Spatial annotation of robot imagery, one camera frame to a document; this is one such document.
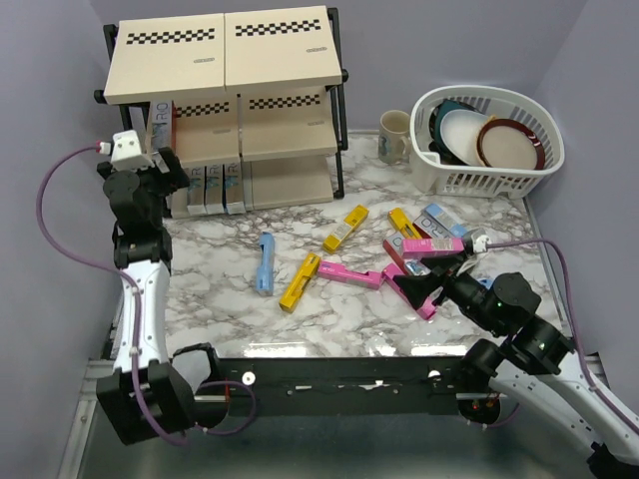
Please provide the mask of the yellow toothpaste box right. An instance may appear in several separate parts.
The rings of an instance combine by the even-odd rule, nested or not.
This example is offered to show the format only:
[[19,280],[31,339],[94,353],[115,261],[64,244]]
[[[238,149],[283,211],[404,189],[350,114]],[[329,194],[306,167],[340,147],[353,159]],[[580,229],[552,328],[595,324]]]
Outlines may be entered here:
[[394,229],[407,239],[421,239],[422,235],[415,228],[408,216],[401,208],[392,209],[388,215],[388,220]]

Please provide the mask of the silver blue toothpaste box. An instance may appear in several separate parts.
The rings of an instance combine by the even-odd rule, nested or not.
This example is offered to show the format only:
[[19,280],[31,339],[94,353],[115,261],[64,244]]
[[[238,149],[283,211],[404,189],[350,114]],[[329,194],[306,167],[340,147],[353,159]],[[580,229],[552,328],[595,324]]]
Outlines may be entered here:
[[416,228],[416,230],[423,238],[451,238],[451,233],[428,214],[421,214],[413,221],[412,225]]

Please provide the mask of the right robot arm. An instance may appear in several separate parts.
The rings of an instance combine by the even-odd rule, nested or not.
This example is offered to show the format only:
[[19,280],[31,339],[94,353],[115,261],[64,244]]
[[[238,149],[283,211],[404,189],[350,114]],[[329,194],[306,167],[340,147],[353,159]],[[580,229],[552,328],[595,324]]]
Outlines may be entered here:
[[502,340],[470,347],[460,361],[461,383],[502,392],[561,427],[591,449],[595,477],[637,477],[637,415],[591,374],[575,340],[537,315],[540,297],[521,273],[502,273],[485,286],[462,270],[463,259],[426,257],[426,274],[393,278],[411,305],[425,306],[435,294]]

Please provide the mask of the pink toothpaste box diagonal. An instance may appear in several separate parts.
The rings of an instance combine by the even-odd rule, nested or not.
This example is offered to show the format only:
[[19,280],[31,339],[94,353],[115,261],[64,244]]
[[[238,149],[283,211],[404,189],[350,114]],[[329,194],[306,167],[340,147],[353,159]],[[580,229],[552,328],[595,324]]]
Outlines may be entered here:
[[419,306],[415,306],[409,300],[408,296],[403,292],[398,283],[395,281],[399,277],[404,277],[403,271],[394,263],[386,266],[382,271],[384,281],[398,294],[398,296],[408,304],[419,317],[424,320],[430,320],[436,313],[436,307],[427,296]]

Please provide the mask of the white plate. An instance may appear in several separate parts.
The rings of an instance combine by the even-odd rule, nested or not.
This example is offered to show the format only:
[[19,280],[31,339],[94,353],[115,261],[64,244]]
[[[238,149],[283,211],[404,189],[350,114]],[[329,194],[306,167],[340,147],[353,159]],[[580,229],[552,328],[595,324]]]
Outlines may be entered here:
[[482,167],[476,142],[488,117],[470,110],[452,110],[446,113],[439,127],[441,140],[448,151],[461,162],[472,167]]

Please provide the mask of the metallic blue toothpaste box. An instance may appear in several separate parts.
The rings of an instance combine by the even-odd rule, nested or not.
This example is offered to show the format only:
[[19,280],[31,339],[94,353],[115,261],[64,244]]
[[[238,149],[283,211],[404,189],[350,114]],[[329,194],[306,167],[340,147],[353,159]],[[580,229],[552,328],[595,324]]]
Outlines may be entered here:
[[229,215],[244,214],[244,184],[240,163],[224,164],[224,198]]
[[187,191],[187,210],[191,216],[203,216],[206,213],[205,168],[191,168],[189,171],[189,178],[190,184]]
[[219,215],[225,212],[223,165],[212,165],[206,169],[204,205],[207,215]]

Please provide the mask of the light blue toothpaste box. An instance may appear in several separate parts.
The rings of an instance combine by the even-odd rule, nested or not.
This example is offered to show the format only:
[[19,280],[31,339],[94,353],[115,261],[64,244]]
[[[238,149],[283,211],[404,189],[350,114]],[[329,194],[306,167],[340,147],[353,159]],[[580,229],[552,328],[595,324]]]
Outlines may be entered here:
[[274,264],[275,264],[275,238],[271,233],[263,232],[259,238],[259,246],[262,252],[261,262],[256,272],[256,292],[264,296],[274,294]]

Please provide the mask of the yellow toothpaste box lower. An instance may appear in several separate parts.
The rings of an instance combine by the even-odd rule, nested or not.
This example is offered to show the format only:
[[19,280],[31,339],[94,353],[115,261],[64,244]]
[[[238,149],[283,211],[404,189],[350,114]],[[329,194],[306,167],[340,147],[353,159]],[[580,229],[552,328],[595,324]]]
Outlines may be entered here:
[[292,313],[299,304],[304,292],[317,274],[320,266],[320,256],[310,252],[298,268],[294,278],[282,295],[279,306],[284,312]]

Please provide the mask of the yellow toothpaste box middle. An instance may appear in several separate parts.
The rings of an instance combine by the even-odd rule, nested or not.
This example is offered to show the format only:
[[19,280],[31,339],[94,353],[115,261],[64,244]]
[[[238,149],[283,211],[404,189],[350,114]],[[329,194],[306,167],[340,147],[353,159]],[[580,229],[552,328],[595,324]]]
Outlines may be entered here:
[[368,214],[369,210],[366,207],[356,206],[326,237],[322,248],[328,253],[335,253],[343,242],[361,226]]

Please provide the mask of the pink toothpaste box long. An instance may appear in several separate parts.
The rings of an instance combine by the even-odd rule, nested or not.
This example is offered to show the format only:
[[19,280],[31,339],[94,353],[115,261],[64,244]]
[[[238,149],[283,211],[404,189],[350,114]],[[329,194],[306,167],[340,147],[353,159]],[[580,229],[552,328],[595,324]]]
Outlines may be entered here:
[[325,260],[319,264],[317,275],[327,280],[362,286],[369,289],[380,289],[383,284],[383,276],[381,272],[357,272],[346,268],[341,263]]

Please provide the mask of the dark teal bowl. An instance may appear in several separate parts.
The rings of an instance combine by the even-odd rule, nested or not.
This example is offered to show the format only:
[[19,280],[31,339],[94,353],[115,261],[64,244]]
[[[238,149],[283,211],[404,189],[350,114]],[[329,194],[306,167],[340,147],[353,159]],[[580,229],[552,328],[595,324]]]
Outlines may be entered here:
[[448,113],[456,110],[478,113],[478,110],[476,108],[467,103],[446,99],[437,107],[435,107],[430,114],[428,120],[429,132],[431,138],[441,147],[443,146],[443,139],[441,136],[440,128],[443,118]]

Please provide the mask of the red metallic toothpaste box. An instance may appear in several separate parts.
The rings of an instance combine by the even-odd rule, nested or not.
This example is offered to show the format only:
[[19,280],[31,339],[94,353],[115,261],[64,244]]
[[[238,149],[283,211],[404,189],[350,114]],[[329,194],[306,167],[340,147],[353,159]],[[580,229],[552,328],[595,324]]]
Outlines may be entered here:
[[175,149],[176,110],[171,100],[152,102],[147,121],[146,150],[154,164],[165,173],[168,167],[159,153],[162,148]]

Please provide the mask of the red rimmed plate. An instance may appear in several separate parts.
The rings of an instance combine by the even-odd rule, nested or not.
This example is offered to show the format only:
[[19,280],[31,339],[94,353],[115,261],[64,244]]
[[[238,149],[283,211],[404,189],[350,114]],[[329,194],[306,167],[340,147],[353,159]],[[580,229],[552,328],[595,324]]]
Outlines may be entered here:
[[510,119],[492,119],[480,129],[476,154],[487,167],[497,169],[538,171],[546,159],[537,135]]

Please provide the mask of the light blue box far right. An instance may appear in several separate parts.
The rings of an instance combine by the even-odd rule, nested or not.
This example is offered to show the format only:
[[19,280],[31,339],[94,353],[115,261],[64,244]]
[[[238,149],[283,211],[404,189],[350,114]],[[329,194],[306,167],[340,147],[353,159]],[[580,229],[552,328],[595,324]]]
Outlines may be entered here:
[[422,211],[456,238],[462,238],[468,233],[468,228],[456,215],[438,204],[429,204]]

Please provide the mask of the white plastic dish basket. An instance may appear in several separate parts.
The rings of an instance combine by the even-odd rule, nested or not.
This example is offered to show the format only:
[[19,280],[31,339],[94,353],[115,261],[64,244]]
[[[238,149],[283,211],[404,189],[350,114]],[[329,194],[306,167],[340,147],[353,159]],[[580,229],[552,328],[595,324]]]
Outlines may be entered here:
[[[514,120],[530,129],[541,142],[544,166],[525,171],[445,164],[438,152],[428,148],[433,141],[428,121],[446,100],[462,102],[481,114]],[[487,85],[450,85],[423,94],[410,114],[409,137],[413,182],[425,193],[476,198],[507,195],[520,199],[558,172],[565,159],[560,130],[542,105],[518,92]]]

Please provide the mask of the beige three-tier shelf rack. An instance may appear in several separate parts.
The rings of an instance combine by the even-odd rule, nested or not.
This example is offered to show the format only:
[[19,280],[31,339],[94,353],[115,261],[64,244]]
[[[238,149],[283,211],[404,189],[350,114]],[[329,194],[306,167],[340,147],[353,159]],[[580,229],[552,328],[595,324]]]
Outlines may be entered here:
[[[340,200],[348,147],[339,12],[324,5],[123,20],[103,28],[100,104],[144,119],[176,110],[174,153],[191,168],[240,163],[246,212]],[[164,214],[188,218],[187,191]]]

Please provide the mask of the yellow toothpaste box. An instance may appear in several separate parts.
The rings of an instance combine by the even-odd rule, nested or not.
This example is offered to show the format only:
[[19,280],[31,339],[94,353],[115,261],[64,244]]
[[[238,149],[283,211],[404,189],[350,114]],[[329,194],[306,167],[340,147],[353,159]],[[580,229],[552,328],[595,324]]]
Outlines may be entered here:
[[284,312],[292,313],[299,304],[304,292],[317,274],[320,266],[320,256],[310,252],[298,268],[294,278],[282,295],[279,306]]
[[401,208],[392,209],[388,215],[388,220],[394,229],[407,239],[421,239],[422,235],[415,228],[408,216]]
[[328,253],[335,253],[343,242],[361,226],[368,214],[369,210],[366,207],[356,206],[326,237],[322,248]]

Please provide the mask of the silver foil toothpaste box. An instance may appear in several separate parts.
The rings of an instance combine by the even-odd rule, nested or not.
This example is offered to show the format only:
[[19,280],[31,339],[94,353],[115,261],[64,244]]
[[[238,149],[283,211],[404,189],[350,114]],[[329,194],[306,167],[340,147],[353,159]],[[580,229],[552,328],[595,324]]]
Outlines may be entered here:
[[430,270],[427,266],[425,266],[420,260],[417,259],[406,259],[404,261],[405,270],[410,275],[428,275],[430,274]]

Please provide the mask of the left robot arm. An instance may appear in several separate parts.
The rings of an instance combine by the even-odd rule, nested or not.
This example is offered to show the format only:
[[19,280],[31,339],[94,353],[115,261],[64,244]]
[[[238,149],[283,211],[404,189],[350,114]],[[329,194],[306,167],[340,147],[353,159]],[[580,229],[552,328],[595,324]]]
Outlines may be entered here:
[[214,392],[222,379],[219,359],[208,343],[178,351],[195,362],[187,379],[169,356],[164,333],[171,277],[172,240],[163,225],[165,198],[190,181],[175,153],[159,155],[167,166],[122,167],[103,162],[98,172],[115,216],[114,264],[123,284],[122,336],[111,375],[97,383],[97,398],[126,445],[177,433],[196,423],[195,394]]

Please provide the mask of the cream ceramic mug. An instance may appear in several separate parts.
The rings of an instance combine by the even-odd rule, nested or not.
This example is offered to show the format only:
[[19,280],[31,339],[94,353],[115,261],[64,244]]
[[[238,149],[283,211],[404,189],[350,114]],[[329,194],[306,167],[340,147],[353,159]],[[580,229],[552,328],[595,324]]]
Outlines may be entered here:
[[386,164],[407,162],[412,144],[410,115],[400,110],[384,112],[379,119],[378,157]]

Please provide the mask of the black base bar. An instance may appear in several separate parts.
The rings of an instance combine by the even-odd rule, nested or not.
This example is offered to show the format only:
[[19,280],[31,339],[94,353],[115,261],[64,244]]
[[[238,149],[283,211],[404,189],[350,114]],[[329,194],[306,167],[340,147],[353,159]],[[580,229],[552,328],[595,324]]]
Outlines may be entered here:
[[223,358],[222,377],[256,377],[257,415],[455,415],[457,402],[485,397],[459,356]]

